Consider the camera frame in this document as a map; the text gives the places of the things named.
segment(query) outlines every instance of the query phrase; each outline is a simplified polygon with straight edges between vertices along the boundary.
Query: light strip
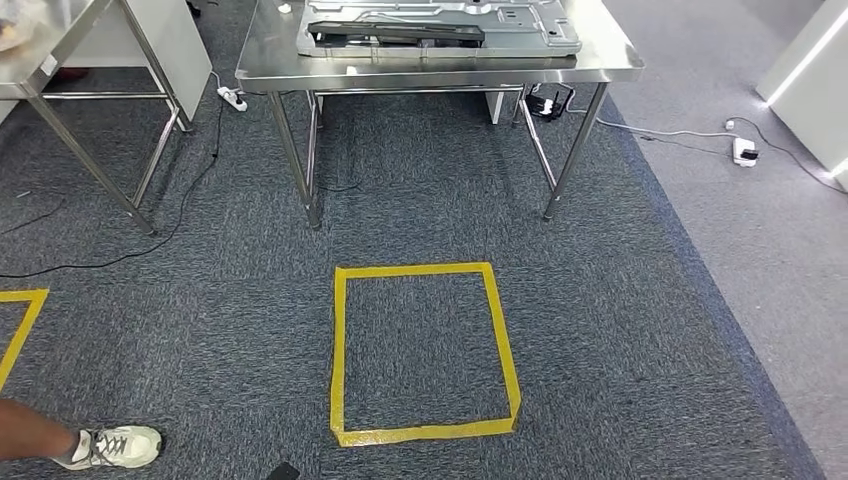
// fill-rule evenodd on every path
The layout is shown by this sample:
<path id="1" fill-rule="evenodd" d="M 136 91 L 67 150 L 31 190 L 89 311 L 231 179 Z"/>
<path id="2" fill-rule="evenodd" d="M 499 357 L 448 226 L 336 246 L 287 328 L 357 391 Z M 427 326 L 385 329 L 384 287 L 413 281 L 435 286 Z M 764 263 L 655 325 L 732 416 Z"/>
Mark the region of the light strip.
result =
<path id="1" fill-rule="evenodd" d="M 818 54 L 821 53 L 822 50 L 824 50 L 824 47 L 826 47 L 827 44 L 830 43 L 831 40 L 833 40 L 833 37 L 836 36 L 836 33 L 839 32 L 839 29 L 841 29 L 846 22 L 848 22 L 848 8 L 846 8 L 845 11 L 842 12 L 842 15 L 840 15 L 839 18 L 837 18 L 836 21 L 833 22 L 833 25 L 831 25 L 830 28 L 828 28 L 827 31 L 824 32 L 824 35 L 822 35 L 822 38 L 820 38 L 819 41 L 816 42 L 815 46 L 813 46 L 813 49 L 807 53 L 807 56 L 804 57 L 803 60 L 801 60 L 801 63 L 799 63 L 795 67 L 795 70 L 792 70 L 792 73 L 790 73 L 789 76 L 786 77 L 785 80 L 783 80 L 783 83 L 781 83 L 780 86 L 777 87 L 777 90 L 775 90 L 774 93 L 771 94 L 771 97 L 769 97 L 769 99 L 766 101 L 766 106 L 770 107 L 774 105 L 774 102 L 776 102 L 777 99 L 780 98 L 780 96 L 783 95 L 784 92 L 786 92 L 786 89 L 789 88 L 790 85 L 792 85 L 792 83 L 798 78 L 799 75 L 801 75 L 801 72 L 803 72 L 810 65 L 810 63 L 812 63 L 812 61 L 818 56 Z"/>
<path id="2" fill-rule="evenodd" d="M 841 174 L 842 172 L 846 172 L 846 171 L 848 171 L 848 158 L 846 158 L 845 160 L 842 160 L 842 163 L 840 163 L 839 165 L 836 166 L 836 168 L 831 170 L 829 176 L 830 176 L 830 178 L 833 178 L 833 177 Z"/>

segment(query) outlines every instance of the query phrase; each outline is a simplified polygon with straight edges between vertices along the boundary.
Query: yellow tape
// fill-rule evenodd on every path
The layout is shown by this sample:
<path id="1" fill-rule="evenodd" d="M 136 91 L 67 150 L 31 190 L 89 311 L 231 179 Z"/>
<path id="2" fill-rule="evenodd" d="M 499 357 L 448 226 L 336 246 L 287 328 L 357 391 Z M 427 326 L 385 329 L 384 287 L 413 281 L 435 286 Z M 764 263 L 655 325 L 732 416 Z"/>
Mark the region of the yellow tape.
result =
<path id="1" fill-rule="evenodd" d="M 6 349 L 6 353 L 3 354 L 3 359 L 0 360 L 0 390 L 6 384 L 6 379 L 9 378 L 12 367 L 15 366 L 15 361 L 21 353 L 29 331 L 32 330 L 35 319 L 41 312 L 41 307 L 47 299 L 48 292 L 49 290 L 47 289 L 0 292 L 0 302 L 2 303 L 29 302 L 24 319 L 18 326 L 18 330 L 15 332 L 15 336 L 12 337 L 12 341 L 9 342 L 9 347 Z"/>
<path id="2" fill-rule="evenodd" d="M 509 401 L 509 417 L 495 420 L 457 425 L 423 425 L 409 428 L 345 431 L 344 429 L 344 364 L 345 364 L 345 305 L 347 302 L 347 280 L 351 278 L 379 278 L 412 275 L 439 275 L 450 273 L 480 273 L 486 288 L 486 298 L 492 312 L 492 325 L 498 345 L 498 355 L 506 384 Z M 498 435 L 512 432 L 518 409 L 521 406 L 521 391 L 518 376 L 509 348 L 501 301 L 495 283 L 492 265 L 487 262 L 451 263 L 439 265 L 408 265 L 400 267 L 336 268 L 335 275 L 336 331 L 333 349 L 333 377 L 330 383 L 330 430 L 342 447 L 382 445 L 408 440 L 448 439 Z"/>

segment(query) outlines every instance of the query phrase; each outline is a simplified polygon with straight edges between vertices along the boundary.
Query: sneaker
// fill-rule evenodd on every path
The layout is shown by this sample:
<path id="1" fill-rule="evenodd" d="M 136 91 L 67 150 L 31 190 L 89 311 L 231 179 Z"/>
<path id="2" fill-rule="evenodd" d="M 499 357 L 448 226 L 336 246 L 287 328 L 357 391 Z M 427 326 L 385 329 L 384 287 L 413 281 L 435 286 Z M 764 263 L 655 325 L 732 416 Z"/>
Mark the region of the sneaker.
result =
<path id="1" fill-rule="evenodd" d="M 162 436 L 150 427 L 123 426 L 104 430 L 80 430 L 80 442 L 71 463 L 53 459 L 68 470 L 98 466 L 139 468 L 159 456 Z"/>

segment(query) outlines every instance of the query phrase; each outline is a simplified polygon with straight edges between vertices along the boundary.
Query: power adapter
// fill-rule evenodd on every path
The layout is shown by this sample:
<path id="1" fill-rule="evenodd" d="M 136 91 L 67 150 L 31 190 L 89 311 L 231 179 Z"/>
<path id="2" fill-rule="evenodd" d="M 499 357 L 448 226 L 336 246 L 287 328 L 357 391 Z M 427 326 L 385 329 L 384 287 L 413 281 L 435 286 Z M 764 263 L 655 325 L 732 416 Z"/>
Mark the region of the power adapter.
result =
<path id="1" fill-rule="evenodd" d="M 741 167 L 753 167 L 759 157 L 760 152 L 754 142 L 744 138 L 733 139 L 733 163 Z"/>
<path id="2" fill-rule="evenodd" d="M 570 90 L 565 101 L 559 102 L 559 92 L 557 91 L 553 99 L 530 94 L 524 98 L 524 101 L 527 103 L 527 109 L 530 110 L 530 115 L 551 122 L 565 113 L 565 108 L 573 96 L 574 90 Z"/>

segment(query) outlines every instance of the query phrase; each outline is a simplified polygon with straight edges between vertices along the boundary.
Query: metal tabletop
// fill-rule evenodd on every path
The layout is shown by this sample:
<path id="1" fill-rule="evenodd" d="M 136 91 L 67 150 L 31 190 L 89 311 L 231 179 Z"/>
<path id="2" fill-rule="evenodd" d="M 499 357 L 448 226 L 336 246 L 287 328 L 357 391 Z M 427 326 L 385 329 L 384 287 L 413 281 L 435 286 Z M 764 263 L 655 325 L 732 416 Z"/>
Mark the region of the metal tabletop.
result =
<path id="1" fill-rule="evenodd" d="M 601 0 L 564 0 L 583 48 L 564 58 L 315 58 L 298 55 L 303 0 L 259 0 L 236 69 L 247 91 L 420 88 L 638 79 L 644 63 Z"/>
<path id="2" fill-rule="evenodd" d="M 47 85 L 112 0 L 49 0 L 32 40 L 0 52 L 0 99 L 21 100 Z"/>

